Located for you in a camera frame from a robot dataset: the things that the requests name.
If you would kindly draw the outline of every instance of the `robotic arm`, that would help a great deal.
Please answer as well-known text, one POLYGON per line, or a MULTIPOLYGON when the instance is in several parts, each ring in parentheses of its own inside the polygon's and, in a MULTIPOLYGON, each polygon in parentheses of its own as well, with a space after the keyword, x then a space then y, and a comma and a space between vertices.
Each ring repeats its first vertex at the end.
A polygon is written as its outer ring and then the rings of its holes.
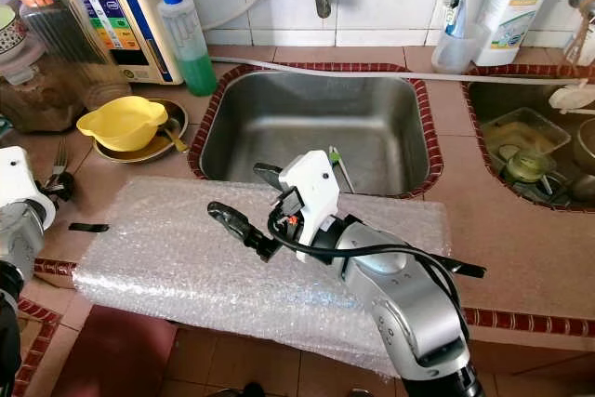
POLYGON ((469 360, 469 332, 451 272, 483 277, 485 269, 430 255, 353 216, 336 218, 338 185, 323 151, 288 167, 257 164, 255 172, 282 191, 269 215, 272 239, 246 216, 212 202, 208 213, 268 261, 282 246, 335 269, 374 318, 411 397, 482 397, 469 360))
POLYGON ((56 207, 35 186, 26 152, 0 149, 0 395, 10 395, 20 367, 19 294, 56 207))

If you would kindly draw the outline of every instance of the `bubble wrap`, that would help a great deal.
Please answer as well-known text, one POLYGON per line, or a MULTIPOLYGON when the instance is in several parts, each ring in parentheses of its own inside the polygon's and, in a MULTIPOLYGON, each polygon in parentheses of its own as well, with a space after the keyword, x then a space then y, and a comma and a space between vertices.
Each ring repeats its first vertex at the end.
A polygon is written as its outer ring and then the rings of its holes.
MULTIPOLYGON (((396 376, 373 319, 333 269, 281 249, 269 263, 206 213, 234 206, 266 232, 266 185, 137 177, 73 274, 92 302, 184 324, 275 340, 396 376)), ((431 253, 448 255, 443 205, 341 194, 339 215, 357 216, 431 253)))

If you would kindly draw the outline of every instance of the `countertop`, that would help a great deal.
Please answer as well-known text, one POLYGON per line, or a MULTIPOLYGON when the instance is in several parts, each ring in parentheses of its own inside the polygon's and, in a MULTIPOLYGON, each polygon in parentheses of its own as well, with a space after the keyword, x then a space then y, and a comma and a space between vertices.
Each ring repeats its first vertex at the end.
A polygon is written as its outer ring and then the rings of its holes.
MULTIPOLYGON (((390 62, 414 72, 430 72, 433 47, 240 47, 214 46, 212 55, 279 62, 390 62)), ((554 64, 560 52, 524 48, 515 63, 554 64)), ((221 76, 233 67, 216 64, 221 76)), ((461 84, 426 81, 430 107, 444 169, 424 200, 446 205, 453 238, 453 256, 487 267, 484 279, 457 277, 463 304, 472 308, 514 311, 595 320, 595 215, 552 211, 532 205, 505 188, 483 163, 461 84)), ((192 141, 209 102, 193 97, 184 86, 137 85, 147 98, 178 101, 190 115, 184 136, 192 141)), ((101 223, 114 196, 138 175, 193 179, 186 154, 172 152, 145 165, 118 165, 92 151, 89 138, 77 131, 66 134, 76 193, 60 205, 54 225, 46 233, 39 258, 77 262, 91 233, 68 232, 71 222, 101 223)), ((45 179, 51 171, 60 136, 4 137, 4 145, 18 144, 31 158, 33 172, 45 179)))

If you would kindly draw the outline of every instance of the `white robot part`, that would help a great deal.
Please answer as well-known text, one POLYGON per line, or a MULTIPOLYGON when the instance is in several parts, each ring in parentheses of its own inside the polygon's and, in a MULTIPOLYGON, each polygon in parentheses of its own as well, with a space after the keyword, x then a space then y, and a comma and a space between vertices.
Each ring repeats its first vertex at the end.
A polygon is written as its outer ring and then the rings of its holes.
POLYGON ((35 186, 27 152, 19 146, 0 149, 0 207, 27 200, 45 209, 42 224, 47 230, 56 217, 56 207, 35 186))
MULTIPOLYGON (((324 221, 337 213, 338 184, 326 152, 309 151, 297 157, 279 174, 284 191, 296 187, 304 207, 301 214, 304 226, 299 243, 310 245, 324 221)), ((306 261, 307 255, 297 252, 297 258, 306 261)))

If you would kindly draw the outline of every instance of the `green liquid bottle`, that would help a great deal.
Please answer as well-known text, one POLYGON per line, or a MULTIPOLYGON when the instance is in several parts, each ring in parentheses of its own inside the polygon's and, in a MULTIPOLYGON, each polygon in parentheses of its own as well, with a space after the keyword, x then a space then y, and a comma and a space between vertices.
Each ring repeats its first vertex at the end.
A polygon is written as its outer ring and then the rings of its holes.
POLYGON ((164 0, 157 6, 176 55, 178 68, 193 95, 211 95, 217 77, 193 0, 164 0))

